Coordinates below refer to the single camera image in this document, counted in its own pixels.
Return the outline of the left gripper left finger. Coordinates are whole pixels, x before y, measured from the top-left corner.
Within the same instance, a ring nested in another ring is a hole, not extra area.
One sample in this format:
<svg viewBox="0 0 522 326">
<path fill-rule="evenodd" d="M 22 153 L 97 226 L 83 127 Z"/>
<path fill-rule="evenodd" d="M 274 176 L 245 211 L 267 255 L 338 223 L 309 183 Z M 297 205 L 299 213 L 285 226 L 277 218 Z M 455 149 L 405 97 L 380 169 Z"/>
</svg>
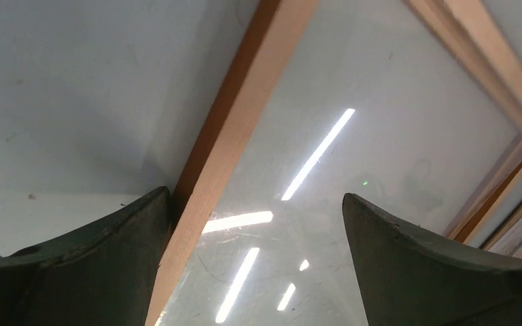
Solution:
<svg viewBox="0 0 522 326">
<path fill-rule="evenodd" d="M 0 256 L 0 325 L 143 325 L 169 241 L 170 191 Z"/>
</svg>

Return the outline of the wooden picture frame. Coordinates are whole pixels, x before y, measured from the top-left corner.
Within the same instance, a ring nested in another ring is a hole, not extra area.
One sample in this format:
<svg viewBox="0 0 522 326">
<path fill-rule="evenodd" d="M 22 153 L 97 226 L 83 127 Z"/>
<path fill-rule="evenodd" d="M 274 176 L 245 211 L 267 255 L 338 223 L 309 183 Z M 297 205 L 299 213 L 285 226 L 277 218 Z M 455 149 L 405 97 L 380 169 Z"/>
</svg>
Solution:
<svg viewBox="0 0 522 326">
<path fill-rule="evenodd" d="M 520 173 L 522 64 L 486 1 L 261 1 L 145 324 L 368 325 L 344 195 L 457 238 Z"/>
</svg>

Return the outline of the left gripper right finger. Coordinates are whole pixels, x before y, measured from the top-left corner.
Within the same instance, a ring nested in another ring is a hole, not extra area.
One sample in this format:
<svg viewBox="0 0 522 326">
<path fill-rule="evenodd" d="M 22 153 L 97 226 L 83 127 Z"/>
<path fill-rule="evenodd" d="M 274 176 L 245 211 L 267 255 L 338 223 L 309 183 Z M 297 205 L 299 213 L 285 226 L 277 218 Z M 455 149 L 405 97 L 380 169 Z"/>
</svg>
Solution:
<svg viewBox="0 0 522 326">
<path fill-rule="evenodd" d="M 356 194 L 342 210 L 370 325 L 522 325 L 522 259 L 450 240 Z"/>
</svg>

